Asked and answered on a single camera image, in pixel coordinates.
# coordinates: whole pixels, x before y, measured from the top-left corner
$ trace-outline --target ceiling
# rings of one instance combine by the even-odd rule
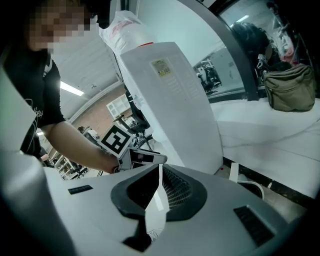
[[[117,1],[112,1],[113,19]],[[84,92],[82,96],[60,90],[60,107],[64,118],[70,119],[88,100],[116,83],[117,63],[113,51],[99,36],[99,27],[92,22],[90,31],[55,43],[51,54],[59,69],[61,81]]]

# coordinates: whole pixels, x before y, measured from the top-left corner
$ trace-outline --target white cabinet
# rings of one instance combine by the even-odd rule
[[[121,113],[130,109],[130,104],[126,95],[123,94],[115,100],[111,101],[108,105],[106,105],[106,107],[108,108],[113,118],[117,118],[121,115]]]

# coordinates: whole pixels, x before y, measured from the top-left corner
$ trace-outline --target gray metal frame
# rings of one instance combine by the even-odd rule
[[[258,101],[258,92],[255,76],[253,74],[252,66],[247,58],[246,53],[233,36],[230,28],[215,16],[210,10],[196,0],[178,0],[197,15],[199,15],[220,37],[228,51],[230,52],[234,63],[240,73],[245,95],[248,101]]]

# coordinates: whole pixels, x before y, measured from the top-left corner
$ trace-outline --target olive green bag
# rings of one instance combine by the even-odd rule
[[[316,80],[310,66],[299,64],[286,71],[267,72],[262,78],[273,109],[304,112],[313,108]]]

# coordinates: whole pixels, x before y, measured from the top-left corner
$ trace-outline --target white wall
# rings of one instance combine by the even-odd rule
[[[137,15],[158,42],[175,42],[192,66],[224,46],[202,18],[177,0],[140,0]]]
[[[320,188],[320,100],[311,111],[281,112],[260,101],[211,104],[223,156],[315,198]]]

